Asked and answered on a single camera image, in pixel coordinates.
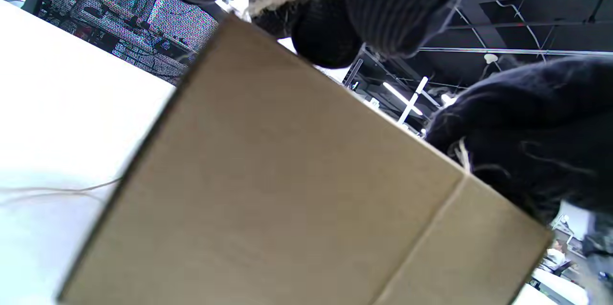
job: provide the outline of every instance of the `white table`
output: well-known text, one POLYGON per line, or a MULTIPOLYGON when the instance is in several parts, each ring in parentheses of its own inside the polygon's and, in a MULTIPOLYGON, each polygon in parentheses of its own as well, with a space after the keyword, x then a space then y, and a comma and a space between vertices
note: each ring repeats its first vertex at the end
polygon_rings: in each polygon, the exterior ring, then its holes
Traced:
MULTIPOLYGON (((174 87, 3 1, 0 22, 0 188, 120 177, 174 87)), ((103 204, 24 196, 0 189, 0 304, 52 304, 103 204)))
POLYGON ((557 305, 557 303, 526 283, 511 305, 557 305))
POLYGON ((541 269, 534 270, 532 277, 541 283, 541 288, 545 286, 545 291, 559 303, 588 305, 587 292, 580 286, 541 269))

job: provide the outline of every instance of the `cable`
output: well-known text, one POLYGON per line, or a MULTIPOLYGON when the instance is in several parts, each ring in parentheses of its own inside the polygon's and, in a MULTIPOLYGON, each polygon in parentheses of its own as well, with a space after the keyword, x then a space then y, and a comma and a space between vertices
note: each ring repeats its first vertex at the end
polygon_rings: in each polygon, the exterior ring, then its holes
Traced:
MULTIPOLYGON (((460 9, 458 7, 455 8, 455 11, 458 12, 458 14, 462 18, 462 20, 464 20, 468 25, 470 25, 470 21, 468 21, 468 19, 464 16, 464 14, 462 14, 462 11, 460 11, 460 9)), ((475 30, 475 28, 471 28, 471 30, 473 30, 473 32, 475 33, 475 36, 477 36, 477 39, 479 39, 479 42, 481 43, 481 45, 483 45, 484 48, 488 48, 488 46, 483 41, 483 39, 481 39, 481 36, 479 36, 479 33, 477 32, 477 30, 475 30)), ((498 65, 497 61, 494 61, 494 63, 496 64, 496 67, 498 67, 499 70, 502 71, 502 69, 498 65)))
MULTIPOLYGON (((519 19, 521 19, 521 21, 523 21, 523 23, 527 23, 526 20, 523 18, 523 15, 521 14, 521 12, 519 12, 519 9, 517 7, 515 7, 514 4, 503 4, 499 0, 494 0, 494 1, 496 1, 496 3, 500 7, 503 7, 503 8, 512 7, 515 10, 515 15, 517 15, 517 17, 519 17, 519 19)), ((532 35, 532 38, 534 38, 534 41, 536 42, 536 47, 538 47, 539 50, 542 50, 543 46, 540 43, 538 43, 538 38, 536 38, 536 35, 534 34, 534 31, 532 31, 532 28, 530 28, 530 26, 528 26, 528 25, 526 25, 526 28, 528 29, 528 31, 532 35)), ((543 57, 543 61, 547 62, 547 58, 545 57, 545 53, 542 53, 540 55, 541 55, 541 57, 543 57)))
POLYGON ((84 196, 84 197, 88 197, 88 198, 92 198, 94 200, 99 201, 100 203, 104 203, 104 200, 94 196, 92 194, 86 193, 90 190, 95 190, 101 187, 105 187, 107 185, 111 185, 112 183, 116 183, 117 181, 120 181, 121 178, 118 179, 114 179, 113 181, 108 181, 106 183, 103 184, 99 184, 99 185, 94 185, 93 187, 87 187, 87 188, 83 188, 83 189, 59 189, 59 188, 47 188, 47 187, 31 187, 31 188, 0 188, 0 190, 4 190, 7 192, 31 192, 31 191, 49 191, 49 192, 53 192, 53 193, 43 193, 43 194, 32 194, 32 195, 28 195, 28 196, 22 196, 22 197, 18 197, 18 198, 11 198, 9 200, 0 202, 0 207, 4 206, 4 205, 9 205, 15 202, 20 202, 20 201, 24 201, 24 200, 29 200, 32 198, 39 198, 39 197, 48 197, 48 196, 84 196))
POLYGON ((32 192, 32 191, 49 191, 49 192, 74 192, 74 193, 82 193, 90 190, 95 190, 101 187, 106 187, 107 185, 111 185, 112 183, 117 183, 121 178, 114 179, 113 181, 107 181, 106 183, 102 183, 99 185, 94 185, 92 187, 87 187, 83 189, 62 189, 62 188, 47 188, 47 187, 31 187, 31 188, 0 188, 2 191, 20 191, 20 192, 32 192))

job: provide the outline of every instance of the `cardboard box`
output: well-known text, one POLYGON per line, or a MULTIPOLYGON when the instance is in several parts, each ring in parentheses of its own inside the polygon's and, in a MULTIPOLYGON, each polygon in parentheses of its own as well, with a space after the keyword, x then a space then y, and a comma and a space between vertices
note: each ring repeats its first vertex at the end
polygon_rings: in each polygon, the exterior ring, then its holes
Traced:
POLYGON ((507 304, 550 239, 232 17, 132 162, 61 299, 507 304))

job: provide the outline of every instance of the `black ceiling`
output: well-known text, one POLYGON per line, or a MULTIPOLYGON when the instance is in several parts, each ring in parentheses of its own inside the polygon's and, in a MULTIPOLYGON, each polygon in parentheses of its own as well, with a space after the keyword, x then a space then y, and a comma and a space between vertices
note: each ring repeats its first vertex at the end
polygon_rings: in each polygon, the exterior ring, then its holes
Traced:
MULTIPOLYGON (((456 13, 451 26, 424 47, 484 48, 475 32, 487 48, 538 50, 593 50, 613 52, 613 0, 499 0, 503 5, 514 4, 531 26, 534 37, 525 26, 491 26, 501 23, 521 23, 512 7, 501 7, 495 0, 462 0, 460 12, 475 27, 456 13)), ((361 55, 363 63, 353 83, 359 81, 357 93, 366 99, 374 97, 381 102, 380 108, 398 119, 406 107, 392 95, 383 82, 393 85, 411 98, 423 76, 429 77, 425 90, 439 104, 440 94, 453 95, 477 82, 480 78, 499 71, 495 64, 486 67, 484 54, 460 52, 421 51, 408 59, 390 60, 366 52, 361 55)), ((514 55, 523 63, 542 61, 537 55, 514 55)), ((546 56, 553 60, 559 56, 546 56)), ((427 123, 430 113, 437 107, 420 96, 416 107, 423 111, 419 116, 411 113, 407 123, 419 130, 427 123)))

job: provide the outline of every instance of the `black fuzzy fabric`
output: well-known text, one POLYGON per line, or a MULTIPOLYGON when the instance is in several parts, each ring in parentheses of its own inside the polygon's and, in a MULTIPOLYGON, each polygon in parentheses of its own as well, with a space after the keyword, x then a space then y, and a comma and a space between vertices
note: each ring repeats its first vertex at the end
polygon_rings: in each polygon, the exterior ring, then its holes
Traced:
POLYGON ((439 111, 426 141, 464 138, 474 174, 543 223, 561 200, 613 215, 613 60, 564 58, 504 71, 439 111))

